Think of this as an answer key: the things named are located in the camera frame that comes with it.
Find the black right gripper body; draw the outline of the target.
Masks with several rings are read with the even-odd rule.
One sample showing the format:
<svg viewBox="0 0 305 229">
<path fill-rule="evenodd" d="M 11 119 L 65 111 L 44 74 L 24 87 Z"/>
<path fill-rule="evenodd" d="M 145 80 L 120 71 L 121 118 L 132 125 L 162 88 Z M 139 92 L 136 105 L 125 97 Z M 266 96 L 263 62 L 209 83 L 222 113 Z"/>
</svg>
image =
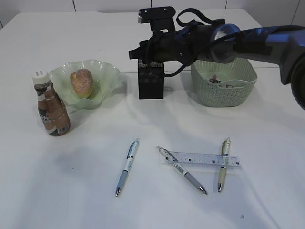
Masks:
<svg viewBox="0 0 305 229">
<path fill-rule="evenodd" d="M 129 51 L 130 59 L 153 62 L 178 61 L 190 65 L 196 60 L 211 61 L 212 55 L 206 45 L 212 41 L 214 27 L 194 23 L 175 32 L 167 32 Z"/>
</svg>

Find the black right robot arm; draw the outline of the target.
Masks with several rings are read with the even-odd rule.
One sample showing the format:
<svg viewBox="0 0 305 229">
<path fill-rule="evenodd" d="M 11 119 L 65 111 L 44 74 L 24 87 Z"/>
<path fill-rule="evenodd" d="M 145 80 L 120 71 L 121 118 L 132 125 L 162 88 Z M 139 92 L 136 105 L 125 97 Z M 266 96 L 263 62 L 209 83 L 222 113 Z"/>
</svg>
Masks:
<svg viewBox="0 0 305 229">
<path fill-rule="evenodd" d="M 231 63 L 236 58 L 276 64 L 283 85 L 290 84 L 297 103 L 305 106 L 305 29 L 272 26 L 240 30 L 234 24 L 204 25 L 192 21 L 183 29 L 153 35 L 129 51 L 145 63 L 178 61 L 173 77 L 195 61 Z"/>
</svg>

